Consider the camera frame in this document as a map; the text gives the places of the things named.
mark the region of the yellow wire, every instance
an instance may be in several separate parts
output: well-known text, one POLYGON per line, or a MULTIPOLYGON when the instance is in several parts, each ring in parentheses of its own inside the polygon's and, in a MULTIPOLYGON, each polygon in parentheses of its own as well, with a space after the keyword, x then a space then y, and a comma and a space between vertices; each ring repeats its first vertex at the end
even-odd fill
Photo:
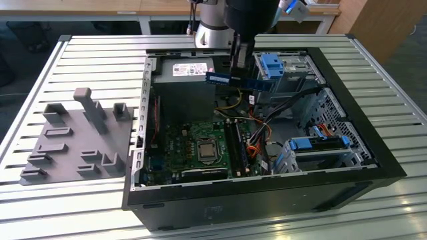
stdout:
POLYGON ((237 89, 238 91, 238 100, 237 100, 237 103, 232 106, 220 106, 220 107, 214 107, 216 110, 226 110, 226 109, 232 109, 234 108, 236 106, 238 106, 238 104, 241 103, 241 92, 240 92, 240 89, 236 87, 234 89, 237 89))

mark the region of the red wire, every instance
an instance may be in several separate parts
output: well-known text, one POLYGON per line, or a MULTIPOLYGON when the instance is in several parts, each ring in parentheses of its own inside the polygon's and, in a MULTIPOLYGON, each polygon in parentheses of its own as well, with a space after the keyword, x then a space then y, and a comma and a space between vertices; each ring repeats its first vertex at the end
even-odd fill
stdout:
POLYGON ((153 99, 153 135, 150 139, 149 145, 153 144, 157 135, 157 99, 153 99))

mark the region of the aluminum extrusion table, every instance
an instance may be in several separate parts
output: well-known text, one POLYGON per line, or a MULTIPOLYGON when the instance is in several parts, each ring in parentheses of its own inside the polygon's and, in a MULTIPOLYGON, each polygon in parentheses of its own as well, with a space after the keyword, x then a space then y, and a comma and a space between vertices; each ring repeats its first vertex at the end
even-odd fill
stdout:
POLYGON ((137 115, 145 49, 193 47, 184 35, 73 36, 55 44, 0 145, 0 239, 425 238, 427 117, 357 40, 342 35, 256 38, 256 47, 321 49, 408 175, 341 209, 150 233, 133 213, 119 210, 122 177, 18 185, 46 103, 79 108, 71 101, 73 90, 87 87, 102 107, 125 102, 137 115))

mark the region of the motherboard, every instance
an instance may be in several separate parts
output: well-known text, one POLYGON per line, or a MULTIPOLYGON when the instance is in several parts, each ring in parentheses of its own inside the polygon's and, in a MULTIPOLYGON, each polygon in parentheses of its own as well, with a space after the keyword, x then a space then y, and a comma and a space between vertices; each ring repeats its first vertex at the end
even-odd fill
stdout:
POLYGON ((237 161, 229 147, 229 124, 238 129, 241 143, 250 136, 249 123, 225 121, 166 125, 164 154, 147 158, 149 185, 228 179, 236 176, 237 161))

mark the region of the green circuit board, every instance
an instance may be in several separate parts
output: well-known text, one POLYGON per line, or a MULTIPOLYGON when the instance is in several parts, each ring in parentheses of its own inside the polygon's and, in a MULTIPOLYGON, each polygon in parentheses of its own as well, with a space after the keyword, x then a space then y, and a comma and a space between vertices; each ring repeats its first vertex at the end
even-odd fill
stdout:
MULTIPOLYGON (((242 139, 249 136, 249 124, 238 124, 242 139)), ((230 176, 230 159, 224 135, 224 122, 196 122, 168 125, 165 129, 165 168, 182 171, 204 168, 226 168, 230 176)))

